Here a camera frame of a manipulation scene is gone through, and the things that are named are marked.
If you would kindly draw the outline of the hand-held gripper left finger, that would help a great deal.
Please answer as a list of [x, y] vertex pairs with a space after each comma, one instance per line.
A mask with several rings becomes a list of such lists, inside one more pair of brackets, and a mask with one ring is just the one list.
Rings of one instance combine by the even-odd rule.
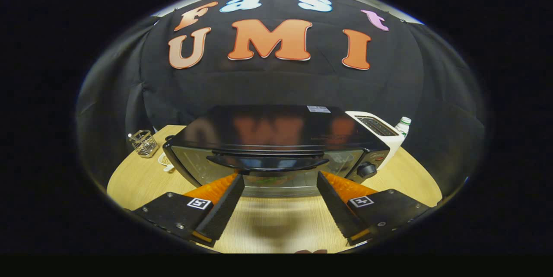
[[213, 247], [244, 188], [243, 176], [233, 173], [186, 194], [166, 192], [133, 213], [181, 239]]

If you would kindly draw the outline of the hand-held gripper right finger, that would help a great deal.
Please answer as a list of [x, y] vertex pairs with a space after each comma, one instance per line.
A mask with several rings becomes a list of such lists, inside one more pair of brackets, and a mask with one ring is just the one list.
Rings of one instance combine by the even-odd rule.
[[376, 191], [324, 171], [318, 172], [317, 188], [351, 246], [389, 239], [431, 210], [398, 190]]

